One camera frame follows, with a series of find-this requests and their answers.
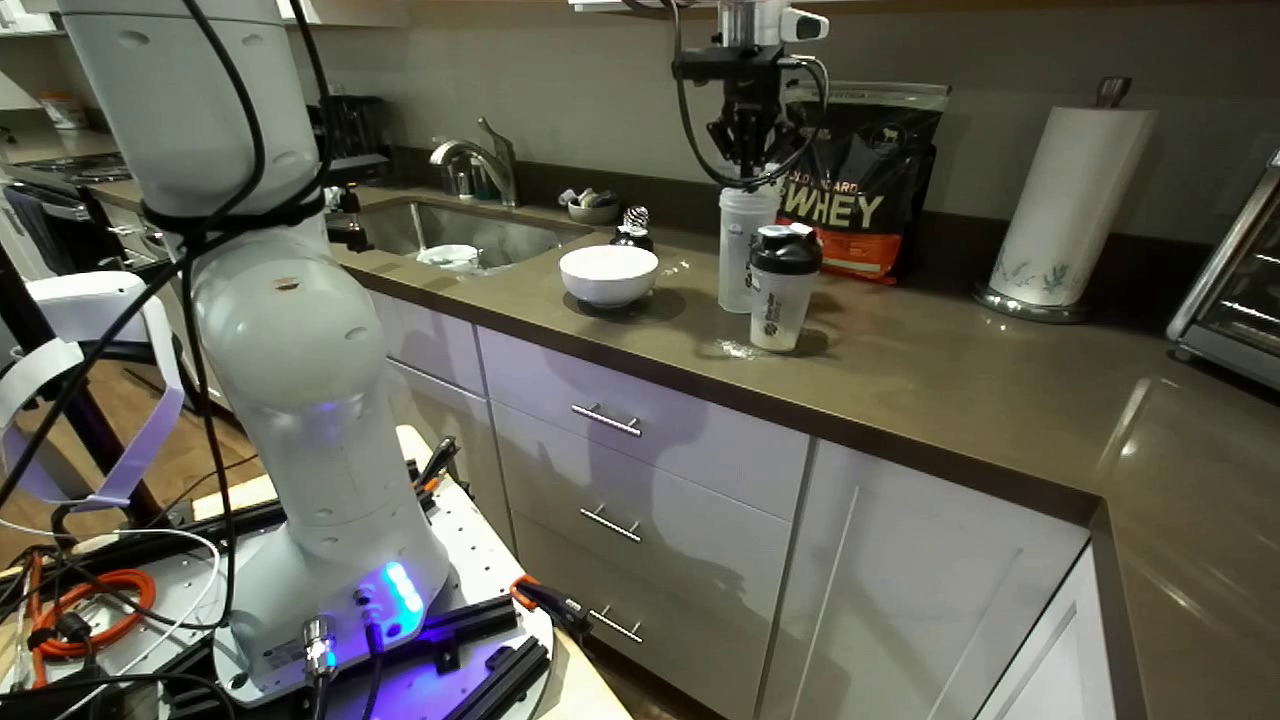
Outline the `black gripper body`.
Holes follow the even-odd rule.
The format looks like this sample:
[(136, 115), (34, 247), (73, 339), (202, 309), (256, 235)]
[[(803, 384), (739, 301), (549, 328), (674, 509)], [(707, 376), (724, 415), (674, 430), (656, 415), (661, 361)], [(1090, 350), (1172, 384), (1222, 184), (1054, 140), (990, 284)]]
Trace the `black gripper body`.
[(707, 74), (720, 84), (720, 115), (707, 124), (711, 143), (738, 169), (779, 165), (791, 146), (783, 111), (790, 54), (779, 49), (716, 49)]

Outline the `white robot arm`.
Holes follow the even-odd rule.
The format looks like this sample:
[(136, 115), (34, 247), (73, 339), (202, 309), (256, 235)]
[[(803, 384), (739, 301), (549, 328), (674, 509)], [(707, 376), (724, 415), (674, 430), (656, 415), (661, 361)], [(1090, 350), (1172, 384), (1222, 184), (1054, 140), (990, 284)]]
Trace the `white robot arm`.
[(403, 469), (385, 325), (334, 261), (320, 146), (272, 0), (53, 0), (146, 190), (193, 261), (188, 328), (285, 522), (235, 542), (220, 688), (260, 708), (416, 636), (453, 579)]

